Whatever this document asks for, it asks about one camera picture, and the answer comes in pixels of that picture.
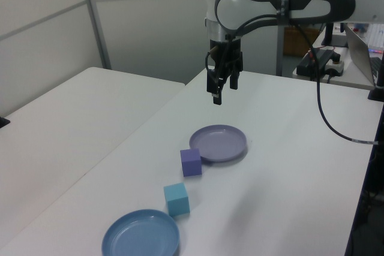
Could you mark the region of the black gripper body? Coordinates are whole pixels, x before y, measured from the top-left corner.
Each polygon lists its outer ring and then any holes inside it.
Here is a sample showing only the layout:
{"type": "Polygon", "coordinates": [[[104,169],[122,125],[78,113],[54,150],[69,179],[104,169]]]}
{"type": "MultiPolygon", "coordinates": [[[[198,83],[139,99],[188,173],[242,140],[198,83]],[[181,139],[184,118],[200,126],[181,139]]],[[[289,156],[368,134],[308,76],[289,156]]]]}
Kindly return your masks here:
{"type": "Polygon", "coordinates": [[[214,71],[218,71],[220,67],[223,71],[242,70],[240,40],[233,40],[232,42],[210,40],[209,56],[211,58],[209,65],[214,66],[214,71]]]}

